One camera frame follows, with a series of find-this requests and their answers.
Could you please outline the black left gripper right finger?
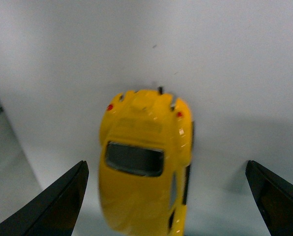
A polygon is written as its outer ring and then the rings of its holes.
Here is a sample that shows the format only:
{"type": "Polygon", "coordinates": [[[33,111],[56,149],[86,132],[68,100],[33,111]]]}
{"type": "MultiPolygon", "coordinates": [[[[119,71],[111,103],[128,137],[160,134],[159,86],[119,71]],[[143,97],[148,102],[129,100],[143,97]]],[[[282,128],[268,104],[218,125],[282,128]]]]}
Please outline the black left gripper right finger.
{"type": "Polygon", "coordinates": [[[253,160],[245,175],[269,233],[293,236],[293,185],[253,160]]]}

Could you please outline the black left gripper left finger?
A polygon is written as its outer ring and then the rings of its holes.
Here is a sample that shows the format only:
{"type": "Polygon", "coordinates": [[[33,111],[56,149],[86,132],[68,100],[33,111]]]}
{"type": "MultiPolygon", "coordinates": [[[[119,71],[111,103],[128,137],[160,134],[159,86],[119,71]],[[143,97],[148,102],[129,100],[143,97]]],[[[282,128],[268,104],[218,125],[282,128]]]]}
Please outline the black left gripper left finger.
{"type": "Polygon", "coordinates": [[[89,170],[80,161],[0,223],[0,236],[70,236],[84,200],[89,170]]]}

